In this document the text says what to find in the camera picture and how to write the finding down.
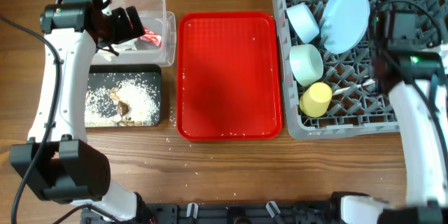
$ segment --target wooden table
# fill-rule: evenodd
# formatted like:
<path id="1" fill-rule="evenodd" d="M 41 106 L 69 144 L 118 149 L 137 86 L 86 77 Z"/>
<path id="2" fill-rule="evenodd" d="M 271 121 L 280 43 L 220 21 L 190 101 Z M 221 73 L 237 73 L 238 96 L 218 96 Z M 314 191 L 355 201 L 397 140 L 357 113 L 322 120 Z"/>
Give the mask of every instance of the wooden table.
<path id="1" fill-rule="evenodd" d="M 0 0 L 0 13 L 34 31 L 55 0 Z M 272 0 L 167 0 L 176 19 L 193 11 L 258 10 Z M 0 22 L 0 222 L 9 223 L 21 178 L 9 163 L 11 144 L 23 144 L 37 110 L 44 47 Z M 163 69 L 162 123 L 157 127 L 89 129 L 89 144 L 107 155 L 112 178 L 146 202 L 263 203 L 322 200 L 336 190 L 368 193 L 402 204 L 405 163 L 399 134 L 296 141 L 286 125 L 270 141 L 190 143 L 174 126 L 176 68 Z M 19 223 L 52 223 L 70 205 L 40 202 L 27 188 Z M 68 223 L 78 223 L 79 213 Z"/>

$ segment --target candy wrapper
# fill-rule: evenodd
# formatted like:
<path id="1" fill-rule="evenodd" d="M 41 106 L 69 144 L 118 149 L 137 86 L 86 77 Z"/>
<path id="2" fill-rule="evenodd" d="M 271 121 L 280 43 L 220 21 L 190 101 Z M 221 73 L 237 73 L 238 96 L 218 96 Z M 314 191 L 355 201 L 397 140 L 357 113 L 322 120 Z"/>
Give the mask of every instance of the candy wrapper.
<path id="1" fill-rule="evenodd" d="M 154 46 L 161 47 L 162 46 L 162 37 L 161 35 L 156 34 L 154 31 L 145 28 L 145 35 L 139 37 L 142 41 L 146 41 L 152 43 Z"/>

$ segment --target gray dish rack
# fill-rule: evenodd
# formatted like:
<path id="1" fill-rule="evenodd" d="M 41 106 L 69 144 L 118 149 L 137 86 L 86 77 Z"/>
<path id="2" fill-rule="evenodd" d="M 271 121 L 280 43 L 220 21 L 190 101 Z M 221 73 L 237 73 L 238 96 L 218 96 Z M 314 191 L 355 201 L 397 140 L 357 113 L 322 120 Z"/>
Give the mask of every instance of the gray dish rack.
<path id="1" fill-rule="evenodd" d="M 429 10 L 436 20 L 448 13 L 448 0 L 414 0 L 420 6 Z M 352 50 L 334 55 L 323 46 L 320 35 L 311 43 L 319 51 L 324 62 L 324 74 L 321 81 L 336 90 L 350 87 L 348 92 L 333 97 L 328 111 L 320 118 L 310 118 L 302 114 L 299 108 L 299 98 L 306 88 L 300 86 L 291 71 L 289 52 L 291 46 L 302 42 L 289 24 L 286 9 L 300 3 L 306 3 L 316 21 L 321 22 L 321 16 L 328 0 L 272 0 L 276 32 L 281 49 L 283 62 L 282 91 L 286 108 L 286 120 L 289 134 L 297 140 L 333 139 L 354 137 L 359 134 L 382 132 L 397 132 L 399 126 L 387 97 L 372 97 L 365 91 L 356 88 L 364 76 L 369 75 L 369 63 L 372 49 L 368 43 L 368 33 Z M 369 0 L 370 9 L 378 0 Z M 421 28 L 418 30 L 419 40 L 424 45 L 437 38 L 435 29 L 426 17 L 418 20 Z"/>

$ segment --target red tray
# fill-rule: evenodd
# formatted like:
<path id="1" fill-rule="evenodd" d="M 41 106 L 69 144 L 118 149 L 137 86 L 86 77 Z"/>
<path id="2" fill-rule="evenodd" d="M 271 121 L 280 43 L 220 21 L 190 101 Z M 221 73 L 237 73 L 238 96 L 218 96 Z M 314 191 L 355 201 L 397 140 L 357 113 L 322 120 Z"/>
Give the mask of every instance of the red tray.
<path id="1" fill-rule="evenodd" d="M 179 22 L 177 130 L 190 141 L 270 139 L 282 128 L 275 23 L 264 12 Z"/>

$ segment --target white cup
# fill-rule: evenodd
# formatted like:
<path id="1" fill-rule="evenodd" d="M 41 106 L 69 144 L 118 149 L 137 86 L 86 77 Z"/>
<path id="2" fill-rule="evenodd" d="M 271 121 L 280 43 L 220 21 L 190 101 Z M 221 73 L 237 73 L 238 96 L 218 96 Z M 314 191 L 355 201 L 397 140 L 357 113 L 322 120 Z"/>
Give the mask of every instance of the white cup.
<path id="1" fill-rule="evenodd" d="M 287 8 L 286 13 L 295 33 L 304 44 L 308 44 L 319 35 L 316 19 L 305 3 Z"/>
<path id="2" fill-rule="evenodd" d="M 322 57 L 314 45 L 294 45 L 289 59 L 294 77 L 302 86 L 306 87 L 322 77 Z"/>

